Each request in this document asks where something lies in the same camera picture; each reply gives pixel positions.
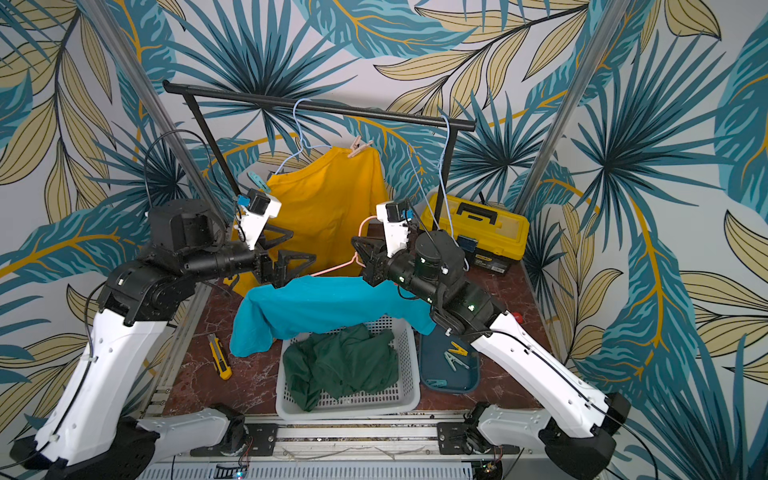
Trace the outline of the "yellow clothespin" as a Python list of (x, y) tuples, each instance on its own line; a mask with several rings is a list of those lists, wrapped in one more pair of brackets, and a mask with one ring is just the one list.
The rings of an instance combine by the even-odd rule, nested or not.
[(455, 342), (451, 343), (451, 347), (447, 349), (446, 352), (456, 358), (467, 358), (469, 356), (469, 352)]

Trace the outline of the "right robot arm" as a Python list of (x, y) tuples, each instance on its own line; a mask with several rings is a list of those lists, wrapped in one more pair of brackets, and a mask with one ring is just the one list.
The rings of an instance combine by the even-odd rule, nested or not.
[(502, 302), (470, 281), (464, 252), (447, 232), (423, 232), (414, 240), (351, 241), (372, 286), (391, 281), (430, 306), (430, 317), (516, 379), (546, 414), (526, 420), (511, 410), (478, 407), (468, 419), (468, 439), (479, 448), (541, 449), (574, 479), (593, 479), (611, 463), (615, 434), (630, 402), (581, 380), (533, 339)]

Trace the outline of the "dark green t-shirt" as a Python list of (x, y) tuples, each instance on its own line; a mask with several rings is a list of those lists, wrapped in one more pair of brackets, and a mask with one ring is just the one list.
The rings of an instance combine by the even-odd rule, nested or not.
[(393, 341), (391, 330), (373, 334), (359, 324), (291, 344), (283, 354), (283, 365), (293, 401), (302, 410), (312, 411), (324, 393), (338, 400), (392, 387), (399, 379)]

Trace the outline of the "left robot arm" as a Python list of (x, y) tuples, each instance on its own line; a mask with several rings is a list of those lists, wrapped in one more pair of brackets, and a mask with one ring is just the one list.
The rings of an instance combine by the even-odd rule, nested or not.
[(62, 397), (36, 434), (13, 443), (13, 464), (49, 479), (135, 479), (152, 463), (195, 449), (241, 455), (249, 435), (244, 417), (229, 407), (157, 420), (132, 418), (123, 408), (147, 354), (199, 284), (251, 272), (282, 287), (314, 263), (313, 255), (290, 250), (270, 256), (292, 237), (280, 228), (265, 238), (280, 207), (276, 198), (252, 193), (238, 209), (236, 241), (215, 238), (202, 200), (152, 207), (149, 244), (109, 274)]

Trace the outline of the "teal blue t-shirt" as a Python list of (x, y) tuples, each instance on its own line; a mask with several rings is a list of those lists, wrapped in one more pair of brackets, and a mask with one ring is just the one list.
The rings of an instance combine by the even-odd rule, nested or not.
[(429, 312), (428, 303), (404, 299), (391, 281), (372, 287), (360, 277), (304, 276), (281, 288), (251, 289), (234, 317), (229, 351), (245, 358), (268, 351), (276, 340), (328, 333), (382, 316), (403, 319), (427, 335), (435, 328)]

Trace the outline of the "pink wire hanger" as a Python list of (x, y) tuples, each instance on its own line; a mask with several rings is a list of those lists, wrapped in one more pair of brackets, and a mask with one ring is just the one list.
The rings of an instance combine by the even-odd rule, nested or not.
[[(361, 236), (362, 233), (363, 233), (363, 230), (367, 227), (367, 225), (371, 221), (373, 221), (375, 219), (376, 219), (375, 216), (369, 216), (369, 217), (365, 218), (364, 220), (362, 220), (361, 223), (359, 224), (357, 235)], [(311, 276), (312, 277), (320, 277), (322, 275), (326, 275), (326, 274), (329, 274), (329, 273), (332, 273), (332, 272), (336, 272), (338, 270), (341, 270), (343, 268), (346, 268), (346, 267), (352, 266), (352, 265), (358, 265), (358, 266), (361, 266), (361, 267), (364, 266), (362, 261), (358, 258), (358, 254), (357, 253), (354, 253), (353, 256), (348, 261), (340, 263), (340, 264), (335, 265), (333, 267), (330, 267), (330, 268), (318, 271), (316, 273), (312, 273)]]

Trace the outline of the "pale green clothespin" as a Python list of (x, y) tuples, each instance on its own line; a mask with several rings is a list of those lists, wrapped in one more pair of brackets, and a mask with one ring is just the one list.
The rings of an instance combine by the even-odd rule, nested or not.
[(444, 359), (453, 371), (457, 371), (459, 367), (465, 370), (469, 369), (469, 366), (461, 358), (455, 356), (449, 351), (444, 353)]

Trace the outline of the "white blue wire hanger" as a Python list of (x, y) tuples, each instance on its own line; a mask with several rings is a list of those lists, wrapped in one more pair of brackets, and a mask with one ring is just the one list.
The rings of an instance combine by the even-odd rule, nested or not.
[[(448, 150), (449, 150), (449, 146), (451, 144), (450, 134), (451, 134), (452, 130), (451, 130), (451, 123), (450, 123), (449, 117), (445, 114), (445, 112), (442, 109), (438, 109), (438, 112), (440, 113), (440, 117), (444, 121), (445, 128), (446, 128), (446, 137), (445, 137), (444, 145), (443, 145), (442, 151), (440, 153), (440, 156), (439, 156), (439, 158), (437, 160), (437, 167), (439, 169), (442, 169), (446, 165), (446, 160), (447, 160), (447, 156), (448, 156)], [(429, 196), (427, 195), (427, 192), (426, 192), (426, 190), (425, 190), (425, 188), (423, 186), (423, 183), (422, 183), (422, 180), (421, 180), (421, 176), (418, 173), (418, 170), (416, 168), (416, 163), (413, 160), (413, 154), (412, 153), (408, 154), (408, 161), (409, 161), (409, 165), (411, 167), (412, 173), (413, 173), (413, 178), (416, 180), (416, 183), (417, 183), (417, 186), (418, 186), (418, 190), (419, 190), (419, 192), (421, 193), (421, 195), (422, 195), (422, 197), (424, 199), (426, 210), (430, 212), (430, 216), (432, 217), (433, 221), (439, 222), (439, 220), (436, 218), (434, 209), (433, 209), (433, 207), (430, 204)], [(442, 195), (443, 206), (445, 207), (445, 216), (447, 217), (448, 222), (449, 222), (449, 233), (451, 235), (451, 238), (452, 238), (454, 244), (457, 247), (459, 247), (459, 244), (458, 244), (458, 241), (457, 241), (456, 235), (455, 235), (453, 216), (452, 216), (452, 213), (451, 213), (450, 207), (448, 205), (448, 201), (447, 201), (447, 197), (448, 197), (448, 192), (447, 192), (448, 177), (449, 177), (448, 173), (443, 173), (443, 172), (440, 173), (439, 180), (438, 180), (438, 190), (437, 190), (437, 193)]]

